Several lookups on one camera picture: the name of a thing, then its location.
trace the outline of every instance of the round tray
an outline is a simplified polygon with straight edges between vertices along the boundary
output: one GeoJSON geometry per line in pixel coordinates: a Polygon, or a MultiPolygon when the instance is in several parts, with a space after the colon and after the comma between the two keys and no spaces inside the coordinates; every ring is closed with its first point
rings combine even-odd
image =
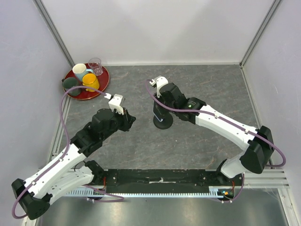
{"type": "MultiPolygon", "coordinates": [[[[78,78],[75,76],[75,74],[73,73],[73,71],[69,71],[68,74],[65,76],[65,79],[67,78],[76,78],[78,80],[78,78]]],[[[97,79],[98,79],[98,82],[99,82],[99,89],[100,91],[104,91],[109,82],[110,82],[110,75],[109,75],[109,72],[108,70],[103,67],[103,73],[99,76],[97,76],[97,79]]],[[[90,100],[90,99],[93,99],[97,96],[99,96],[100,93],[98,92],[89,92],[89,91],[86,91],[85,89],[82,89],[81,90],[81,93],[75,97],[73,96],[70,96],[68,94],[68,96],[70,96],[71,98],[73,99],[76,99],[76,100],[90,100]]]]}

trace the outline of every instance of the clear glass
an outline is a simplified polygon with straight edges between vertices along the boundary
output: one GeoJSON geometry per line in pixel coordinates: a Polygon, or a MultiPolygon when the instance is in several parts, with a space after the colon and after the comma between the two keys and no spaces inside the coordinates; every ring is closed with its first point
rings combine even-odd
{"type": "Polygon", "coordinates": [[[103,73],[102,61],[99,58],[92,58],[88,62],[89,67],[93,70],[96,76],[99,76],[103,73]]]}

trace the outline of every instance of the white wall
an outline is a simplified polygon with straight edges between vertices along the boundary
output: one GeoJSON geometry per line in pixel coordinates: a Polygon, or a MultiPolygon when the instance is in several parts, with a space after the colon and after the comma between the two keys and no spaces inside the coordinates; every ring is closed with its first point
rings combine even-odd
{"type": "Polygon", "coordinates": [[[0,224],[19,226],[11,183],[46,163],[70,67],[33,1],[3,1],[0,21],[0,224]]]}
{"type": "Polygon", "coordinates": [[[285,173],[301,210],[301,1],[282,1],[245,71],[260,119],[287,157],[285,173]]]}
{"type": "Polygon", "coordinates": [[[43,0],[76,63],[239,62],[273,0],[43,0]]]}

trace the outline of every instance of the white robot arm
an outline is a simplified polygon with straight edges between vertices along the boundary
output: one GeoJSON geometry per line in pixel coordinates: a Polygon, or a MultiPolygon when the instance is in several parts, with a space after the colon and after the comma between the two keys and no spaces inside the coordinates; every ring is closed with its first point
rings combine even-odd
{"type": "Polygon", "coordinates": [[[224,160],[219,168],[225,179],[235,177],[247,170],[262,173],[273,153],[273,148],[261,141],[252,133],[259,134],[273,143],[270,129],[262,126],[260,129],[244,125],[213,109],[204,101],[195,97],[186,98],[173,83],[168,83],[165,77],[159,76],[150,81],[157,88],[154,102],[155,126],[167,129],[173,123],[170,113],[174,113],[183,121],[206,127],[236,144],[242,152],[232,159],[224,160]]]}
{"type": "Polygon", "coordinates": [[[103,182],[104,170],[95,161],[86,162],[68,176],[63,175],[100,148],[114,132],[129,131],[136,120],[121,106],[124,100],[121,95],[109,95],[109,99],[110,109],[98,110],[92,121],[71,139],[68,150],[64,148],[49,164],[26,180],[16,179],[12,183],[16,198],[27,189],[19,203],[29,219],[44,214],[51,204],[69,191],[82,185],[103,182]]]}

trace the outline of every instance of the wire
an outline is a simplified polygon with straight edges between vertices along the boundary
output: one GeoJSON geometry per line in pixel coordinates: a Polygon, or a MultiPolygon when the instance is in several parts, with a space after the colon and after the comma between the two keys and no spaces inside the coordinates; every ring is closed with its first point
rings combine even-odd
{"type": "Polygon", "coordinates": [[[231,191],[234,191],[234,188],[235,188],[235,182],[234,182],[234,180],[232,180],[232,189],[231,189],[231,191]]]}
{"type": "Polygon", "coordinates": [[[87,201],[89,201],[89,199],[94,199],[94,201],[95,200],[100,200],[100,199],[102,199],[104,197],[104,194],[101,194],[101,196],[100,197],[86,197],[86,199],[87,199],[87,201]]]}
{"type": "Polygon", "coordinates": [[[93,201],[93,202],[122,202],[124,200],[124,197],[122,197],[122,196],[106,193],[106,192],[104,192],[102,190],[98,190],[97,188],[94,188],[90,185],[84,185],[84,186],[93,189],[95,192],[98,192],[98,193],[101,193],[101,194],[104,194],[104,195],[107,195],[107,196],[111,196],[111,197],[114,197],[114,198],[118,198],[118,199],[114,199],[114,200],[94,200],[94,199],[87,198],[88,201],[93,201]]]}
{"type": "MultiPolygon", "coordinates": [[[[150,89],[149,89],[149,87],[148,87],[148,85],[149,85],[148,82],[149,82],[149,81],[152,81],[152,80],[147,79],[147,80],[145,81],[145,87],[146,87],[146,90],[147,90],[147,92],[149,93],[149,95],[151,96],[151,98],[152,98],[158,105],[160,105],[161,107],[163,107],[163,108],[165,108],[165,109],[167,109],[167,110],[173,111],[173,112],[196,112],[196,113],[204,113],[204,114],[208,114],[208,115],[211,115],[211,116],[215,116],[214,113],[208,112],[208,111],[203,111],[203,110],[192,110],[192,109],[191,109],[191,110],[189,110],[189,109],[187,109],[187,110],[186,110],[186,109],[175,109],[175,108],[171,108],[171,107],[168,107],[168,106],[162,104],[162,103],[161,103],[160,101],[158,101],[158,100],[154,97],[154,95],[151,93],[151,91],[150,91],[150,89]]],[[[228,119],[225,119],[225,118],[223,118],[223,117],[221,117],[221,116],[218,117],[218,119],[220,119],[220,120],[222,120],[222,121],[224,121],[224,122],[226,122],[226,123],[228,123],[228,124],[230,124],[230,125],[232,125],[232,126],[238,128],[238,129],[240,129],[240,130],[242,130],[242,131],[244,131],[244,132],[246,132],[245,128],[243,128],[243,127],[241,127],[241,126],[239,126],[239,125],[237,125],[237,124],[235,124],[235,123],[229,121],[228,119]]],[[[276,147],[272,142],[270,142],[269,140],[265,139],[264,137],[262,137],[262,136],[260,136],[260,135],[258,135],[258,134],[256,134],[256,133],[253,133],[253,132],[251,132],[251,131],[248,131],[247,133],[253,135],[254,137],[259,138],[259,139],[262,140],[262,141],[264,141],[265,143],[267,143],[268,145],[270,145],[272,148],[274,148],[274,149],[281,155],[281,157],[282,157],[282,163],[281,163],[281,164],[279,164],[279,165],[267,165],[267,166],[270,166],[270,167],[282,167],[282,166],[284,166],[284,165],[286,164],[286,157],[285,157],[285,155],[284,155],[283,152],[282,152],[278,147],[276,147]]]]}
{"type": "Polygon", "coordinates": [[[80,164],[81,162],[84,162],[84,163],[86,164],[86,162],[85,162],[85,161],[80,161],[79,163],[77,163],[77,164],[74,166],[74,168],[73,168],[73,169],[74,169],[74,172],[76,172],[76,171],[75,171],[75,168],[76,168],[76,167],[77,167],[77,165],[78,165],[78,164],[80,164]]]}
{"type": "Polygon", "coordinates": [[[105,189],[105,177],[103,178],[103,188],[105,189]]]}
{"type": "Polygon", "coordinates": [[[233,198],[229,198],[229,197],[227,197],[225,194],[223,194],[224,195],[224,197],[226,198],[226,199],[229,199],[229,200],[232,200],[233,198]]]}
{"type": "MultiPolygon", "coordinates": [[[[61,124],[63,126],[63,129],[64,129],[64,132],[65,132],[65,135],[66,135],[66,148],[65,148],[65,151],[64,153],[62,154],[61,158],[60,159],[63,159],[65,157],[65,155],[68,153],[69,151],[69,147],[70,147],[70,138],[69,138],[69,134],[68,134],[68,131],[67,131],[67,128],[66,128],[66,125],[65,125],[65,122],[64,122],[64,119],[63,119],[63,112],[62,112],[62,106],[63,106],[63,101],[65,99],[65,97],[67,96],[67,94],[74,90],[74,89],[78,89],[78,88],[84,88],[84,89],[92,89],[100,94],[103,94],[105,95],[104,92],[100,91],[100,90],[97,90],[95,88],[92,88],[92,87],[87,87],[87,86],[76,86],[76,87],[72,87],[70,89],[68,89],[63,97],[62,97],[62,100],[61,100],[61,104],[59,106],[59,113],[60,113],[60,121],[61,121],[61,124]]],[[[47,168],[44,172],[42,172],[40,175],[38,175],[20,194],[19,196],[16,198],[15,202],[14,202],[14,205],[13,205],[13,208],[11,210],[11,214],[13,216],[13,218],[15,219],[22,219],[24,217],[27,216],[27,214],[25,215],[22,215],[22,216],[17,216],[16,215],[16,207],[17,207],[17,204],[19,203],[20,199],[22,198],[22,196],[28,191],[28,189],[30,189],[32,187],[33,184],[35,184],[42,176],[44,176],[46,173],[48,173],[54,166],[56,166],[58,163],[60,162],[60,160],[57,160],[55,161],[49,168],[47,168]]]]}
{"type": "Polygon", "coordinates": [[[213,198],[209,198],[209,199],[212,200],[212,201],[215,201],[215,202],[232,203],[234,200],[236,200],[236,199],[240,196],[241,191],[243,190],[244,185],[245,185],[245,174],[243,173],[240,190],[239,190],[239,192],[237,193],[237,195],[234,196],[233,199],[231,199],[231,200],[229,200],[229,201],[220,201],[220,200],[218,200],[218,199],[213,199],[213,198]]]}

